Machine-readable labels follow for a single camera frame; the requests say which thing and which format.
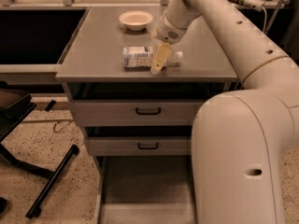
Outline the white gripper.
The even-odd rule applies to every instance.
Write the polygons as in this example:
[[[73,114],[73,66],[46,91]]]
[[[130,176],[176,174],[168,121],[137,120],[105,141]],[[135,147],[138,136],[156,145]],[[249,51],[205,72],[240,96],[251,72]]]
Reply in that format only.
[[[150,69],[153,75],[161,72],[167,59],[172,54],[172,46],[170,44],[177,44],[185,36],[186,32],[186,29],[180,29],[173,25],[167,18],[166,12],[163,13],[151,35],[153,38],[163,41],[157,46],[154,53]]]

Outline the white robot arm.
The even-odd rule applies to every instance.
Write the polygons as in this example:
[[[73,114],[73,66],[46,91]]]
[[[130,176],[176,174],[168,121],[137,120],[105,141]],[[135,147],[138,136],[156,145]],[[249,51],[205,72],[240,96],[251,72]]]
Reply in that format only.
[[[192,125],[199,224],[285,224],[279,159],[299,144],[299,66],[227,0],[172,0],[156,36],[202,17],[243,88],[202,104]]]

